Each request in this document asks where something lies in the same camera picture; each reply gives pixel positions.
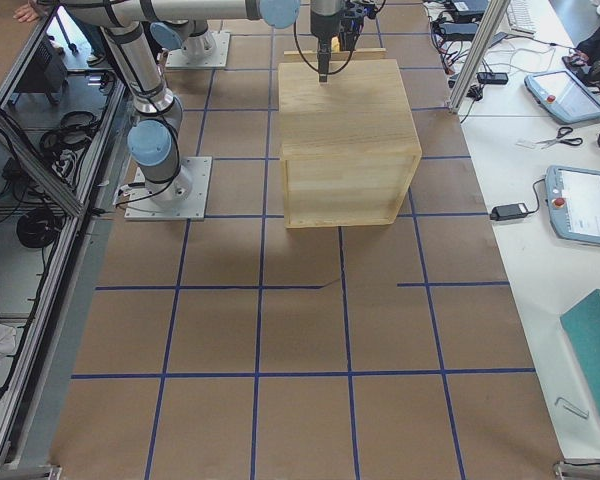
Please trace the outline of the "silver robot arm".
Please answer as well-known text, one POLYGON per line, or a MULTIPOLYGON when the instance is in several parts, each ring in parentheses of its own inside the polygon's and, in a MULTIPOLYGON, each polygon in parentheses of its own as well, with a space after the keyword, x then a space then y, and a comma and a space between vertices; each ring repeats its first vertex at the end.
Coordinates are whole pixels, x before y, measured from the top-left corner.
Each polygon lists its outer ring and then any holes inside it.
MULTIPOLYGON (((191 37, 204 36, 209 19, 262 20, 283 29, 296 22, 300 9, 298 1, 202 1, 196 11, 185 13, 166 10, 153 1, 143 1, 141 6, 151 21, 151 35, 168 50, 181 48, 191 37)), ((312 1, 310 31, 317 39, 319 69, 328 69, 334 38, 344 43, 345 50, 354 50, 364 21, 374 19, 381 10, 374 1, 312 1)))
POLYGON ((168 50, 179 48, 208 20, 262 20, 276 29, 294 24, 297 1, 63 1, 68 13, 98 27, 133 97, 139 116, 127 145, 144 176, 146 195, 159 207, 184 207, 194 176, 179 153, 182 106, 152 56, 144 28, 168 50))

